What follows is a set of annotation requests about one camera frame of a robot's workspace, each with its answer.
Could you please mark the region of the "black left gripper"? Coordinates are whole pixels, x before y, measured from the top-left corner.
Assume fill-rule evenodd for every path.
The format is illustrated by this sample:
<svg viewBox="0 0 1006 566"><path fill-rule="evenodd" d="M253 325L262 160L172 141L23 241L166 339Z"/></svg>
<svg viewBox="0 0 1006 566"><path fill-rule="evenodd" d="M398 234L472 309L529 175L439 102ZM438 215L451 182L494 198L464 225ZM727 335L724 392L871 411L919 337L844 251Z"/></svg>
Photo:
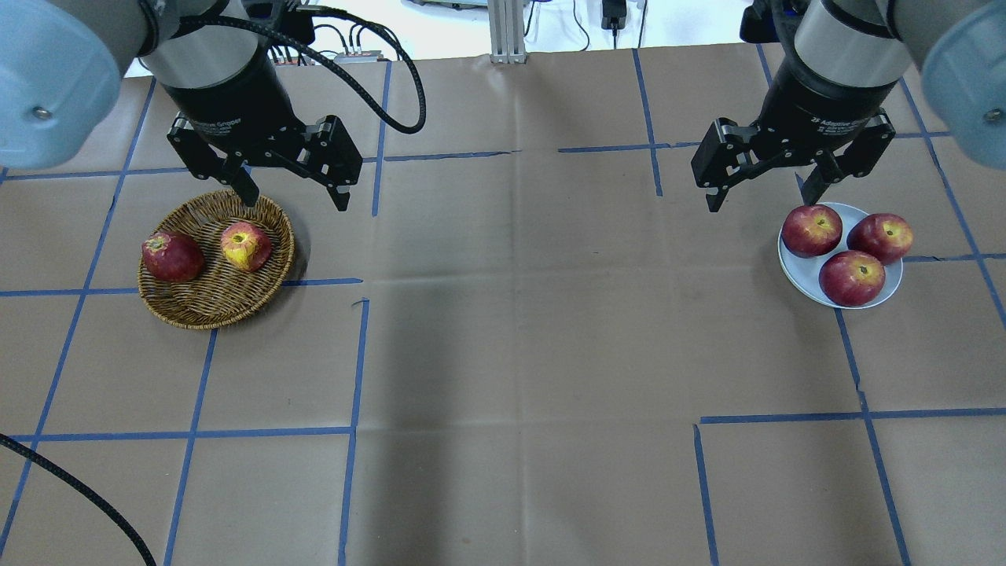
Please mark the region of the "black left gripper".
<svg viewBox="0 0 1006 566"><path fill-rule="evenodd" d="M164 89L179 110L167 139L193 176L215 179L254 208L259 187L248 169L283 168L323 186L347 211L362 155L341 118L308 124L294 113L269 58L253 57L218 85Z"/></svg>

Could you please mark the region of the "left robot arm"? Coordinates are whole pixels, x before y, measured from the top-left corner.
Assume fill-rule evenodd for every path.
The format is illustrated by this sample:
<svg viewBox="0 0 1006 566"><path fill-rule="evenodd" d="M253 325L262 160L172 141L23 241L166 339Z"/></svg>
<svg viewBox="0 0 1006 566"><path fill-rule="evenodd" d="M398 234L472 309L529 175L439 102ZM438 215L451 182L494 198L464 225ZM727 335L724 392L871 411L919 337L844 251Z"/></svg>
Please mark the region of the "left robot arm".
<svg viewBox="0 0 1006 566"><path fill-rule="evenodd" d="M334 115L303 122L267 50L307 54L283 18L258 20L244 1L4 1L2 165L65 164L110 115L130 63L174 101L167 140L187 171L259 199L249 168L285 169L324 186L345 211L362 155Z"/></svg>

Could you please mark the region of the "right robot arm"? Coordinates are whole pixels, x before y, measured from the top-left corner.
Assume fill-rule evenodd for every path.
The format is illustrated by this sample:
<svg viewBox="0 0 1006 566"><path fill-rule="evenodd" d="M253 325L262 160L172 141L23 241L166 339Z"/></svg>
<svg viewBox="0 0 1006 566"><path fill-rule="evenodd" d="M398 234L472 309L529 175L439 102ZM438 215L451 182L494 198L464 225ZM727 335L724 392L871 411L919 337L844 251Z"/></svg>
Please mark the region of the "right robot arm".
<svg viewBox="0 0 1006 566"><path fill-rule="evenodd" d="M709 211L774 168L812 166L807 205L869 175L895 134L883 102L909 67L963 154L1003 169L1004 30L1002 1L752 2L741 40L784 59L754 122L716 119L691 159Z"/></svg>

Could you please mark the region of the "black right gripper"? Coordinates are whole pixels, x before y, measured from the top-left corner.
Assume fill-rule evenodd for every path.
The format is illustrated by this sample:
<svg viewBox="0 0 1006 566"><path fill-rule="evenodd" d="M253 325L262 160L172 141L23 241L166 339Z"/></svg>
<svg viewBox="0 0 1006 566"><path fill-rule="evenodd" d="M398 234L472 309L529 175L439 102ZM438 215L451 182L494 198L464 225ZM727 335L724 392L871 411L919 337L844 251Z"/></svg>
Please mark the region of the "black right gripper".
<svg viewBox="0 0 1006 566"><path fill-rule="evenodd" d="M715 119L691 158L708 211L719 212L736 184L769 169L814 164L800 189L808 207L846 177L869 175L894 140L883 110L892 89L894 83L839 85L801 62L784 61L754 122Z"/></svg>

